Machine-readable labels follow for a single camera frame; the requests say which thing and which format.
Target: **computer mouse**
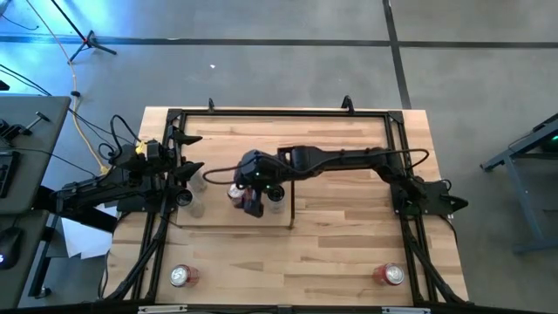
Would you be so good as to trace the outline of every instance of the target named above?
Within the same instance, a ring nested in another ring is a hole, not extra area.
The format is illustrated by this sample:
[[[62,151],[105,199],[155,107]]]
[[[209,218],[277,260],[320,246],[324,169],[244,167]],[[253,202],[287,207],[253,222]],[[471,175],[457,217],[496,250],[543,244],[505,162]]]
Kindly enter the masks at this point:
[[[8,270],[17,263],[24,231],[10,227],[0,231],[0,270]]]

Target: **paper sheet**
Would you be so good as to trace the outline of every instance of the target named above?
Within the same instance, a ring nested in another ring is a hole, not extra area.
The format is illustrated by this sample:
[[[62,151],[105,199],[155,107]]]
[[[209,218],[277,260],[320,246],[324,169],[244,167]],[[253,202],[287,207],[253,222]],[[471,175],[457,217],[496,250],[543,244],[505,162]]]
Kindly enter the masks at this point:
[[[105,208],[101,204],[96,209],[116,217],[116,207]],[[108,232],[65,218],[62,218],[62,227],[69,257],[80,253],[81,259],[102,256],[111,248],[112,234]]]

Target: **gray floor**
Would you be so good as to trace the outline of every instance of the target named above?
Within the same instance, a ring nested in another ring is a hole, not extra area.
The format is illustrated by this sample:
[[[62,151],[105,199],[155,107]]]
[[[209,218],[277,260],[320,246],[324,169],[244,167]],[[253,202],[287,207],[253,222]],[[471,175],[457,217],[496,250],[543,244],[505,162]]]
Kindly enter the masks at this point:
[[[35,0],[58,34],[71,29],[49,5]],[[75,0],[60,3],[83,30],[152,38],[387,39],[381,1]],[[392,0],[399,39],[555,41],[554,0]],[[39,21],[24,1],[6,16]],[[0,33],[21,32],[0,19]],[[44,27],[37,32],[46,33]],[[68,51],[76,46],[66,45]],[[85,51],[76,63],[80,114],[101,126],[115,114],[140,127],[145,106],[339,106],[400,108],[389,48],[114,45],[118,56]],[[515,256],[511,246],[530,234],[504,169],[478,165],[557,111],[557,50],[401,51],[412,107],[426,109],[441,173],[470,206],[456,214],[467,289],[478,304],[558,312],[558,250]],[[57,45],[0,44],[0,63],[53,94],[71,90],[71,73]],[[13,83],[15,92],[32,92]],[[66,121],[55,154],[97,170]],[[98,145],[92,134],[90,139]],[[50,188],[87,178],[53,160]],[[51,297],[21,306],[93,300],[102,261],[53,263]]]

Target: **white cable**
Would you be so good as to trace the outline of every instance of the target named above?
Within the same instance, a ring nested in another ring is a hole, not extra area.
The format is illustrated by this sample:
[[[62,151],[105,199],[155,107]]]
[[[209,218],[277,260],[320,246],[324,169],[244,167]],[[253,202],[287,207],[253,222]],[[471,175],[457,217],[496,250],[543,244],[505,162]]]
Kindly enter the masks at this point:
[[[33,11],[35,11],[35,14],[37,14],[38,18],[41,20],[41,22],[43,22],[44,27],[46,27],[47,30],[49,30],[50,34],[52,35],[52,37],[56,40],[56,42],[58,43],[58,45],[60,46],[60,49],[62,50],[62,52],[64,53],[64,56],[66,57],[66,60],[68,60],[68,65],[70,66],[71,69],[71,81],[73,83],[73,90],[77,91],[78,90],[78,79],[76,77],[76,72],[73,68],[73,63],[70,60],[70,57],[68,57],[68,54],[66,53],[66,50],[64,49],[64,47],[62,46],[62,44],[60,43],[60,41],[58,40],[58,38],[56,37],[56,35],[54,35],[54,32],[52,32],[51,28],[49,27],[49,25],[43,20],[43,17],[41,17],[41,15],[37,12],[37,10],[35,9],[35,7],[33,6],[33,4],[31,4],[29,2],[29,0],[25,0],[27,1],[27,4],[33,9]],[[78,97],[77,96],[73,96],[73,111],[75,113],[78,112]],[[76,118],[76,115],[73,114],[73,123],[76,126],[76,129],[78,129],[78,133],[81,136],[81,138],[84,140],[85,144],[87,145],[87,148],[89,148],[89,151],[91,152],[91,154],[93,155],[93,157],[95,158],[95,160],[97,161],[97,163],[99,164],[100,167],[100,171],[102,174],[106,174],[108,172],[108,167],[105,166],[103,164],[103,162],[101,161],[100,157],[97,155],[97,153],[95,153],[95,151],[93,150],[91,143],[89,142],[89,140],[85,137],[83,131],[81,130],[81,127],[79,126],[78,123],[78,119]]]

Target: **wooden tabletop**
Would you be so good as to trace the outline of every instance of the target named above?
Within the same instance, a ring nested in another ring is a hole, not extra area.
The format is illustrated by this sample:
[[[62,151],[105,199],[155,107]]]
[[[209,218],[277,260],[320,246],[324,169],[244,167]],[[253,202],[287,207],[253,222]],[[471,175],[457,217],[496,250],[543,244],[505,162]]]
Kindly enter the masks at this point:
[[[146,108],[139,132],[142,140],[161,140],[167,110],[168,107]],[[438,163],[425,111],[403,113],[409,148],[425,148],[431,153],[415,168],[415,174],[427,181],[438,180]],[[384,124],[374,118],[188,116],[187,133],[204,137],[185,152],[188,159],[207,163],[203,171],[234,166],[250,149],[273,153],[278,147],[292,145],[314,145],[324,150],[386,146]],[[412,154],[414,161],[421,157],[421,153]],[[212,178],[227,181],[231,177],[229,173]],[[269,224],[169,225],[157,303],[412,304],[407,280],[395,287],[378,286],[371,280],[372,271],[383,263],[396,263],[407,271],[389,186],[376,173],[331,172],[298,181],[295,203],[295,227],[291,230]],[[190,217],[180,209],[178,216],[183,218],[179,221],[186,220],[179,224],[189,224]],[[129,215],[115,231],[106,294],[116,288],[136,262],[145,219],[145,214]],[[425,217],[425,230],[433,264],[455,293],[467,299],[452,230],[435,216]],[[153,259],[146,267],[144,293],[152,263]],[[172,268],[181,263],[200,270],[201,280],[195,287],[175,288],[170,284]],[[418,277],[426,296],[420,266]]]

